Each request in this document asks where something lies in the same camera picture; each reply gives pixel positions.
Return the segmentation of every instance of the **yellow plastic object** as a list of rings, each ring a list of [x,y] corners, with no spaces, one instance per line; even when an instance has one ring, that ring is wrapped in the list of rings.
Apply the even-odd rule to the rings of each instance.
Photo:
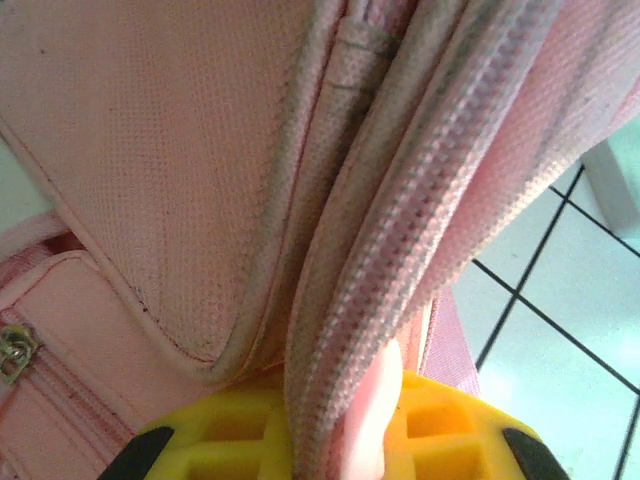
[[[291,478],[282,374],[211,395],[149,425],[174,433],[145,480]],[[405,372],[385,436],[387,480],[524,480],[505,428],[530,428],[484,402]]]

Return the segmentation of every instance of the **zipper pull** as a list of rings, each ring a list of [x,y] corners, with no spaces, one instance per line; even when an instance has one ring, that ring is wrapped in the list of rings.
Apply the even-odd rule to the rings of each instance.
[[[29,365],[40,344],[31,329],[23,325],[7,325],[0,329],[0,380],[11,386]]]

